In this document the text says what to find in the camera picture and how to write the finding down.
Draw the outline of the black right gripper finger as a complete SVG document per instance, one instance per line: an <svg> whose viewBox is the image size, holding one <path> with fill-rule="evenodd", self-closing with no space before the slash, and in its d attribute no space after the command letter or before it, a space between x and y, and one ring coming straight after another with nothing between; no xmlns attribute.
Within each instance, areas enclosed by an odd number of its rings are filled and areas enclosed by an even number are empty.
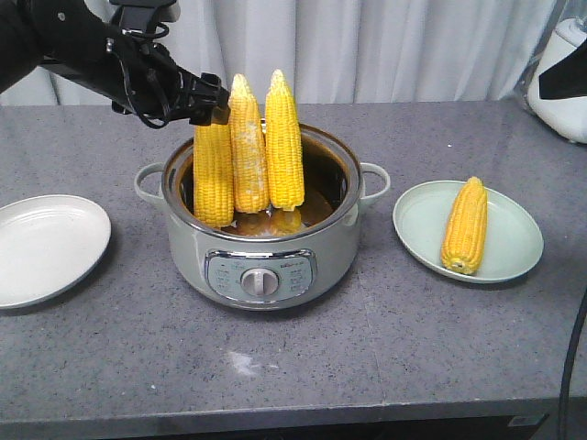
<svg viewBox="0 0 587 440"><path fill-rule="evenodd" d="M586 44L539 75L539 97L562 100L586 95Z"/></svg>

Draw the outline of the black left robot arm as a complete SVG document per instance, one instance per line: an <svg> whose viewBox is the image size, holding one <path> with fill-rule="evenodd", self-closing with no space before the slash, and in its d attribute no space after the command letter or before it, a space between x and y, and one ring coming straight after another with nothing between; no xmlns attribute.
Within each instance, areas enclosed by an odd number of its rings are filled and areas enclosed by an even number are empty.
<svg viewBox="0 0 587 440"><path fill-rule="evenodd" d="M110 99L115 112L151 128L186 119L228 121L228 91L214 74L179 66L159 40L180 8L175 1L116 1L109 21L84 1L1 4L1 89L41 67Z"/></svg>

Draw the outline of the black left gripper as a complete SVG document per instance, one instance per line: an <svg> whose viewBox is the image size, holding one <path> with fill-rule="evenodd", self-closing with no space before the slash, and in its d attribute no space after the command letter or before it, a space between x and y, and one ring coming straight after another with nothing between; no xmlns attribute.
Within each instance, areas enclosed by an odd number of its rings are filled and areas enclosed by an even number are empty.
<svg viewBox="0 0 587 440"><path fill-rule="evenodd" d="M151 128L186 119L193 126L227 125L229 91L221 79L203 72L200 79L181 68L159 40L178 20L176 1L113 1L110 24L116 35L106 39L106 52L121 70L123 96L113 101L119 113L134 114ZM196 101L199 83L200 100Z"/></svg>

